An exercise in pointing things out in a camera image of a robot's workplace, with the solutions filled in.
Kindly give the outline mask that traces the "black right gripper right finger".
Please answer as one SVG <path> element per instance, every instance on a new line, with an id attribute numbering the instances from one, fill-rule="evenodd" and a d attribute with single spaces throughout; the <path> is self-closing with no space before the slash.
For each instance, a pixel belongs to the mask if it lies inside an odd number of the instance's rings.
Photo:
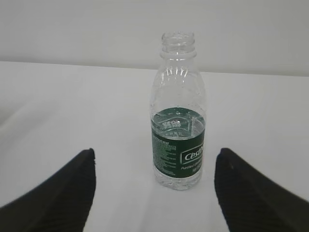
<path id="1" fill-rule="evenodd" d="M 309 202 L 281 187 L 229 148 L 216 158 L 214 188 L 231 232 L 307 232 Z"/>

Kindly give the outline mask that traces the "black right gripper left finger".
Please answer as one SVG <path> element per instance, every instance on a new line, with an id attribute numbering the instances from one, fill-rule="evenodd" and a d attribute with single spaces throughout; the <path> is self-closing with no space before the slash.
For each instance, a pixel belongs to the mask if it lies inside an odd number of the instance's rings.
<path id="1" fill-rule="evenodd" d="M 31 191 L 2 206 L 0 230 L 82 232 L 95 191 L 95 152 L 90 148 Z"/>

